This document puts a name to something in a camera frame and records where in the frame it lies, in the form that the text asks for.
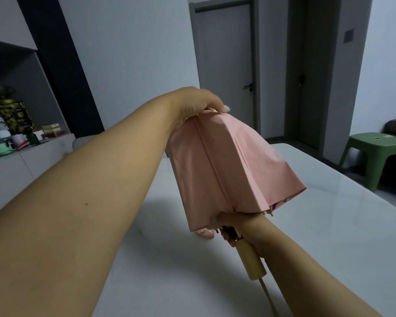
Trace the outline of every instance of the black vertical panel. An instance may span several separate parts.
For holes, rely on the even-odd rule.
[[[69,129],[77,138],[104,131],[58,0],[18,0]]]

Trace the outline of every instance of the gray door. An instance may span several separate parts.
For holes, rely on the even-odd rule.
[[[329,69],[333,55],[334,18],[337,0],[308,0],[305,20],[298,139],[319,147]]]
[[[218,95],[230,114],[254,127],[250,5],[195,14],[195,48],[201,88]]]

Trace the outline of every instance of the marble tabletop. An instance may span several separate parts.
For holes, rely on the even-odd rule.
[[[287,144],[274,144],[308,189],[274,223],[384,316],[396,316],[396,208]],[[280,316],[291,316],[270,273]],[[258,281],[218,234],[190,233],[169,159],[162,159],[94,312],[99,316],[271,316]]]

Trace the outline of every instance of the forearm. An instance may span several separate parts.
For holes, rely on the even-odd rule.
[[[174,127],[167,100],[144,104],[0,211],[1,316],[92,313]]]
[[[380,316],[276,227],[264,249],[267,266],[294,316]]]

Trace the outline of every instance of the person's left hand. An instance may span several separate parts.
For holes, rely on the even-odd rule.
[[[225,106],[218,96],[209,90],[197,89],[195,87],[185,87],[166,93],[173,104],[173,108],[179,113],[179,121],[176,129],[179,128],[187,118],[193,117],[205,109],[213,108],[218,112],[229,112],[229,107]]]

